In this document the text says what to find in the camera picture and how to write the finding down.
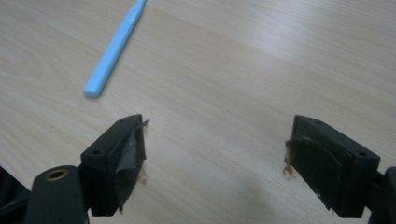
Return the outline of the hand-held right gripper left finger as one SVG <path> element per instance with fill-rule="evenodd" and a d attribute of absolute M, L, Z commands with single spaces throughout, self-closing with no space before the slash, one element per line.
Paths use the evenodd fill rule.
<path fill-rule="evenodd" d="M 119 119 L 81 154 L 85 197 L 94 216 L 111 217 L 130 198 L 147 158 L 148 123 L 140 114 Z"/>

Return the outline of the light blue toothbrush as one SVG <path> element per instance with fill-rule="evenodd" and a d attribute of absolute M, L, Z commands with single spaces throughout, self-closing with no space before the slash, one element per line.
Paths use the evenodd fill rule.
<path fill-rule="evenodd" d="M 106 50 L 83 88 L 82 92 L 85 96 L 91 98 L 100 96 L 130 34 L 143 12 L 146 1 L 147 0 L 136 0 L 125 14 L 117 31 L 109 41 Z"/>

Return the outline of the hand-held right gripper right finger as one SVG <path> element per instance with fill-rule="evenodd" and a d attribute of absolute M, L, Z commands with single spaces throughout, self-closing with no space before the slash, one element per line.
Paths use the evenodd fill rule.
<path fill-rule="evenodd" d="M 285 163 L 339 217 L 362 216 L 380 157 L 323 121 L 297 115 Z"/>

